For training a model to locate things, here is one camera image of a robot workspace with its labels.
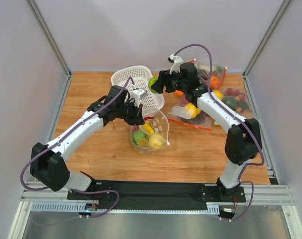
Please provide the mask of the green fake apple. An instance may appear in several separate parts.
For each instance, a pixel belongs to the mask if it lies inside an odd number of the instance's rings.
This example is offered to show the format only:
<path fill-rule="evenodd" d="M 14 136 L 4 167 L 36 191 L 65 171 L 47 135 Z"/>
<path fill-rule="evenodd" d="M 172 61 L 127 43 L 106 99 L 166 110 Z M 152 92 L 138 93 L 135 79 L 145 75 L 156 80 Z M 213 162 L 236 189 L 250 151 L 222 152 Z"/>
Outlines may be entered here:
<path fill-rule="evenodd" d="M 158 76 L 153 76 L 153 77 L 151 77 L 151 78 L 149 79 L 149 81 L 148 81 L 148 89 L 149 89 L 152 93 L 154 93 L 154 94 L 158 94 L 158 92 L 152 88 L 152 85 L 153 85 L 157 80 L 158 80 Z"/>

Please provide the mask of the clear dotted zip bag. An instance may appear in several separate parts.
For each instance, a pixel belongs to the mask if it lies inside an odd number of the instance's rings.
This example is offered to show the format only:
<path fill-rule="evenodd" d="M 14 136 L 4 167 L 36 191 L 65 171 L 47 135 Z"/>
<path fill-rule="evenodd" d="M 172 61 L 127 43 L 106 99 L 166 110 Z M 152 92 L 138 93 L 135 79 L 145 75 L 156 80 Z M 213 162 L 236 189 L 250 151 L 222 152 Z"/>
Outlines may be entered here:
<path fill-rule="evenodd" d="M 165 114 L 154 107 L 142 110 L 144 124 L 130 127 L 129 136 L 133 148 L 146 155 L 155 155 L 170 146 L 169 122 Z"/>

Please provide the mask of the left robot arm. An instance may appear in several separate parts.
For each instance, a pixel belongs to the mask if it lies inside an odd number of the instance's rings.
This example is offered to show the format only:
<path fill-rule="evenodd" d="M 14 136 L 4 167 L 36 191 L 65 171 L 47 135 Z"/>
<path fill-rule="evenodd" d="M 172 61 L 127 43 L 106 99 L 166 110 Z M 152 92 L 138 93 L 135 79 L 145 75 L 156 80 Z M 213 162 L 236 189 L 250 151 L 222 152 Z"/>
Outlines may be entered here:
<path fill-rule="evenodd" d="M 112 86 L 107 95 L 91 103 L 81 118 L 59 137 L 32 148 L 31 175 L 52 191 L 64 187 L 87 191 L 93 179 L 85 173 L 69 171 L 67 160 L 92 134 L 116 118 L 130 126 L 143 125 L 141 100 L 146 95 L 146 90 L 138 87 L 128 91 Z"/>

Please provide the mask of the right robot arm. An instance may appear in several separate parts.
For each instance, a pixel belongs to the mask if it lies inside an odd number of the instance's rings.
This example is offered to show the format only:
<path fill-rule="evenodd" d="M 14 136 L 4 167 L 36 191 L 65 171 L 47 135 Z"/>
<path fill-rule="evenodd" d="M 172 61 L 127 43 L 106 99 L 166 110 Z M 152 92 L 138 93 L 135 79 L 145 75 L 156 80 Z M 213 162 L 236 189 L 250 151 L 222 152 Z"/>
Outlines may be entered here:
<path fill-rule="evenodd" d="M 247 119 L 223 103 L 208 87 L 201 83 L 193 63 L 181 64 L 178 71 L 162 70 L 150 88 L 158 94 L 182 91 L 186 99 L 209 114 L 227 134 L 225 154 L 227 164 L 217 180 L 221 195 L 235 191 L 240 178 L 252 159 L 262 153 L 259 123 Z"/>

